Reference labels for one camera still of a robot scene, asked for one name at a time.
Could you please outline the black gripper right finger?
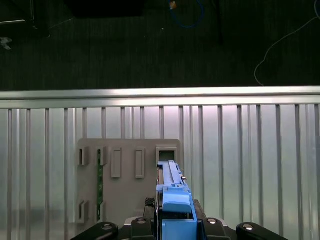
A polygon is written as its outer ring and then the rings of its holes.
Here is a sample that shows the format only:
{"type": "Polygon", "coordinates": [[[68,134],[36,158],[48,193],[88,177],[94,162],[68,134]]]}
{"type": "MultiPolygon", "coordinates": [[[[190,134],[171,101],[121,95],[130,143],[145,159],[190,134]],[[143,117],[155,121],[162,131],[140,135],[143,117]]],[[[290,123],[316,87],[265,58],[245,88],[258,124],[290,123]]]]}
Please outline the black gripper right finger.
{"type": "Polygon", "coordinates": [[[243,222],[230,228],[222,219],[207,217],[198,200],[194,200],[198,240],[285,240],[284,237],[256,223],[243,222]]]}

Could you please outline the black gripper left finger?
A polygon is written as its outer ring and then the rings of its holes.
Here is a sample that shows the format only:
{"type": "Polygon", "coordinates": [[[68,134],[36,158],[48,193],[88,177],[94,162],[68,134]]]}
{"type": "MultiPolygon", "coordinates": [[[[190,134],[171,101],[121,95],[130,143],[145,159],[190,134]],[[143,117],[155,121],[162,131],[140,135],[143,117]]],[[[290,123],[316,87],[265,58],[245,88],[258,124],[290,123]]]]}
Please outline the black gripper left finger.
{"type": "Polygon", "coordinates": [[[75,240],[155,240],[154,198],[146,198],[143,216],[127,220],[123,227],[115,223],[100,222],[74,237],[75,240]]]}

